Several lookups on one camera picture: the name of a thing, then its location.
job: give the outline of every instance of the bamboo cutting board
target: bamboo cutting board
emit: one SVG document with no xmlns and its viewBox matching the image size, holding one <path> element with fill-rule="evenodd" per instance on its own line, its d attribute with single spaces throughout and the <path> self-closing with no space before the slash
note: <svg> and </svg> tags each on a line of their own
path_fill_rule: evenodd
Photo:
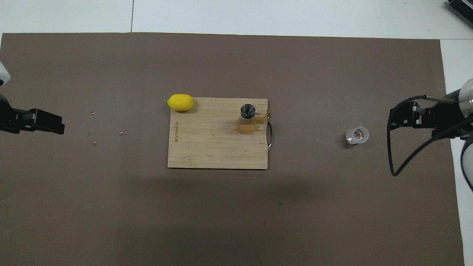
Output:
<svg viewBox="0 0 473 266">
<path fill-rule="evenodd" d="M 193 98 L 191 110 L 171 110 L 167 166 L 170 168 L 267 169 L 268 99 Z M 240 108 L 256 117 L 240 123 Z"/>
</svg>

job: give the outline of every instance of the brown paper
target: brown paper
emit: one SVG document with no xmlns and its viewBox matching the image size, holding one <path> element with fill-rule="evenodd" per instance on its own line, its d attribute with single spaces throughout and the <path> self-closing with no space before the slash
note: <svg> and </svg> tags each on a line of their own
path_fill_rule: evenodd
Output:
<svg viewBox="0 0 473 266">
<path fill-rule="evenodd" d="M 4 34 L 0 60 L 66 125 L 0 132 L 2 265 L 463 264 L 449 141 L 386 155 L 389 109 L 445 94 L 438 40 Z M 167 168 L 174 93 L 269 99 L 269 169 Z M 429 137 L 394 131 L 395 165 Z"/>
</svg>

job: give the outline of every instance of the liquid spill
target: liquid spill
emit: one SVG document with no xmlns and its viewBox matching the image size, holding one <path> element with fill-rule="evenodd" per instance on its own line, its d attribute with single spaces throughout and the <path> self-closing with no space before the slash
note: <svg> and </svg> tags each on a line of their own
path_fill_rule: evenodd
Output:
<svg viewBox="0 0 473 266">
<path fill-rule="evenodd" d="M 266 124 L 267 121 L 268 116 L 266 114 L 263 117 L 255 116 L 250 124 L 242 124 L 239 121 L 236 122 L 233 130 L 240 134 L 252 135 L 255 132 L 261 131 L 260 125 Z"/>
</svg>

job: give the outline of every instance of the clear plastic cup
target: clear plastic cup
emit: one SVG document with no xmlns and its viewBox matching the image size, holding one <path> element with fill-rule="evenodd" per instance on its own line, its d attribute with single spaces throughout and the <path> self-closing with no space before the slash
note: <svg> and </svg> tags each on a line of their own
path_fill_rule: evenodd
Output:
<svg viewBox="0 0 473 266">
<path fill-rule="evenodd" d="M 352 130 L 348 130 L 345 136 L 347 137 L 348 143 L 353 144 L 353 145 L 361 144 L 361 143 L 365 143 L 368 140 L 369 132 L 368 132 L 368 129 L 360 126 Z"/>
</svg>

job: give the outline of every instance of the yellow lemon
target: yellow lemon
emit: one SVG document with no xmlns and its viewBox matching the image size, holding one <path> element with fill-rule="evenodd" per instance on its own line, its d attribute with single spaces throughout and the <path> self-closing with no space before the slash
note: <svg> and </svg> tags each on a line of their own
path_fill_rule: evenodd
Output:
<svg viewBox="0 0 473 266">
<path fill-rule="evenodd" d="M 187 111 L 194 106 L 194 99 L 189 94 L 173 94 L 167 100 L 167 106 L 174 111 Z"/>
</svg>

